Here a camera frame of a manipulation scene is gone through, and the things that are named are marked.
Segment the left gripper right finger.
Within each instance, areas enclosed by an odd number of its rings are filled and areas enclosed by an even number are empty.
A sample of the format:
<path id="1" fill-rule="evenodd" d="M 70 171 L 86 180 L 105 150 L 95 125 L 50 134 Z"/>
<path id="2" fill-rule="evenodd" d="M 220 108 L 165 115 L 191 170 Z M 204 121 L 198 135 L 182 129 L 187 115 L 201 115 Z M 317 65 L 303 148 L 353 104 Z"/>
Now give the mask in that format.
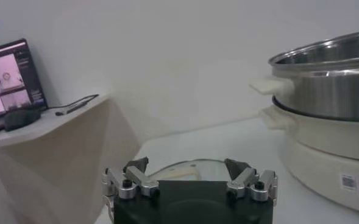
<path id="1" fill-rule="evenodd" d="M 226 184 L 229 201 L 247 196 L 253 201 L 277 201 L 278 176 L 272 170 L 258 173 L 248 163 L 225 159 L 231 180 Z"/>

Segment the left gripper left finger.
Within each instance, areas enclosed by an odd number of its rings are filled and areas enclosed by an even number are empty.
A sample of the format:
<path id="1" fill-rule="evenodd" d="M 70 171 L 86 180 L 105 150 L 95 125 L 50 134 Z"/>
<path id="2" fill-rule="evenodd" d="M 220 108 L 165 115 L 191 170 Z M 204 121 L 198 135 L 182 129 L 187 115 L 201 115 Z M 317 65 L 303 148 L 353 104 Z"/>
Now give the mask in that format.
<path id="1" fill-rule="evenodd" d="M 105 196 L 117 196 L 131 200 L 140 194 L 153 198 L 160 193 L 159 182 L 145 175 L 148 157 L 129 161 L 122 170 L 104 168 L 102 185 Z"/>

